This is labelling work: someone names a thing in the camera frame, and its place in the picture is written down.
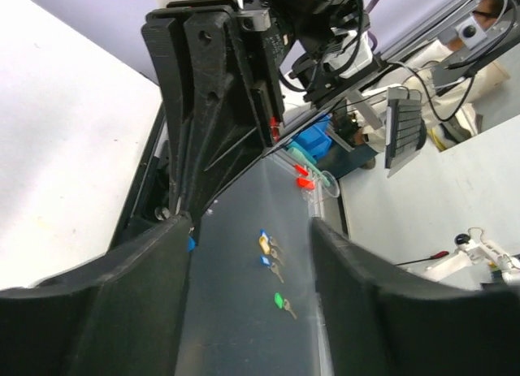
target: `white table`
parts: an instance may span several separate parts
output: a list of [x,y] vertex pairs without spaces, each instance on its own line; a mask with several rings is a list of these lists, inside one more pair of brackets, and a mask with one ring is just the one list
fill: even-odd
[[0,288],[106,252],[158,87],[29,0],[0,0]]

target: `eyeglasses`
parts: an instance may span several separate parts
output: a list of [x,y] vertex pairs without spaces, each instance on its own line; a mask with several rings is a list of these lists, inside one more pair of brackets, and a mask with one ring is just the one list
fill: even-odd
[[497,15],[494,15],[492,13],[487,13],[487,12],[482,12],[482,11],[473,11],[472,12],[474,15],[479,15],[479,16],[483,16],[483,17],[487,17],[488,19],[498,19],[498,16]]

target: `blue container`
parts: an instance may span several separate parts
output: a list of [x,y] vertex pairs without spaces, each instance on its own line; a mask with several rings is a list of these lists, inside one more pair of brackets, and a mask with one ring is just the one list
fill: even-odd
[[325,133],[330,121],[331,117],[326,115],[314,125],[297,134],[294,139],[316,160],[325,157],[331,148],[332,139]]

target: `black keyboard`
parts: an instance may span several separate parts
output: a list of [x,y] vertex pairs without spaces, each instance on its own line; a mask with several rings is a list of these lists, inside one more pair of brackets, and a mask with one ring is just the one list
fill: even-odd
[[426,142],[426,125],[419,100],[388,100],[385,167],[391,169],[420,150]]

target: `gray table surface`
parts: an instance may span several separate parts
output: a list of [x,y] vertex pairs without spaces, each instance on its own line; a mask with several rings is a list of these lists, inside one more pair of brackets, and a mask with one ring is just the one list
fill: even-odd
[[[176,375],[330,374],[314,291],[309,209],[295,175],[266,158],[202,221]],[[261,229],[283,249],[284,283],[262,265]],[[276,307],[290,300],[297,320]]]

